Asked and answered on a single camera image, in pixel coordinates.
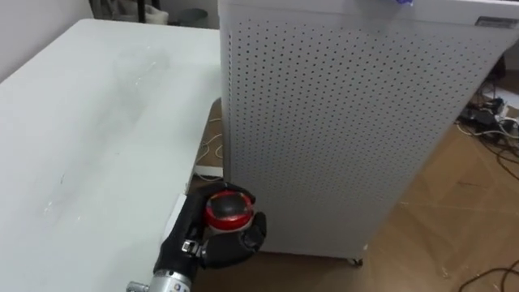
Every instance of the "robotic arm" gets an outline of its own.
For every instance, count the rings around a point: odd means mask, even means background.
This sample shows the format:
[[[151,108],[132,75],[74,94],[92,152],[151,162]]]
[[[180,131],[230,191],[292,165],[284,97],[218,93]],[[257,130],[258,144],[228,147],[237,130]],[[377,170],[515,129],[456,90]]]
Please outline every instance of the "robotic arm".
[[[127,292],[189,292],[199,266],[225,268],[249,259],[267,235],[265,214],[254,213],[254,202],[247,190],[227,182],[187,195],[161,244],[150,285],[130,282]],[[214,234],[204,241],[207,227]]]

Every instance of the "cabinet caster wheel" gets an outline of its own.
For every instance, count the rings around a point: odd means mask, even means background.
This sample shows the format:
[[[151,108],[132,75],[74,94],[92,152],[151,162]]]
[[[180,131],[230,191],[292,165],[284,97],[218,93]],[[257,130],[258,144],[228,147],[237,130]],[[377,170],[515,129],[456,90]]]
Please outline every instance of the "cabinet caster wheel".
[[[364,261],[362,259],[348,259],[348,263],[350,263],[355,268],[361,268],[364,265]]]

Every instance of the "table top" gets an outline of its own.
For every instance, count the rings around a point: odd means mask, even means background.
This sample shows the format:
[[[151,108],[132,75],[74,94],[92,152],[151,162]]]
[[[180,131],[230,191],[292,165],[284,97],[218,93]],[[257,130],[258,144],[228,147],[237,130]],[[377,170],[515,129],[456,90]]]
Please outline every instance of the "table top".
[[[91,19],[0,84],[2,288],[149,281],[220,88],[218,31]]]

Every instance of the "red cap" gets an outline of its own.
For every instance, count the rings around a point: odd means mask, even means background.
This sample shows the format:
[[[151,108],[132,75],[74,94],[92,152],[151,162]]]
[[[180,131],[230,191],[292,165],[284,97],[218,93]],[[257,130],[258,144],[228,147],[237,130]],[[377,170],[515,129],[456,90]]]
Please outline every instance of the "red cap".
[[[205,205],[205,219],[208,225],[224,231],[238,230],[252,218],[254,211],[248,196],[237,191],[222,191]]]

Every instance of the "perforated metal cabinet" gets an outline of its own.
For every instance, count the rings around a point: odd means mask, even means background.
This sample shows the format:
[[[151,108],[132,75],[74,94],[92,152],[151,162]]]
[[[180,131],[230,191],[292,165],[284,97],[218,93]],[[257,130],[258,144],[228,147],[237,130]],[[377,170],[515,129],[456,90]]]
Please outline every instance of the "perforated metal cabinet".
[[[514,2],[458,0],[223,0],[219,10],[225,177],[259,197],[265,251],[342,258],[362,257],[517,39],[513,22],[478,18],[519,17]]]

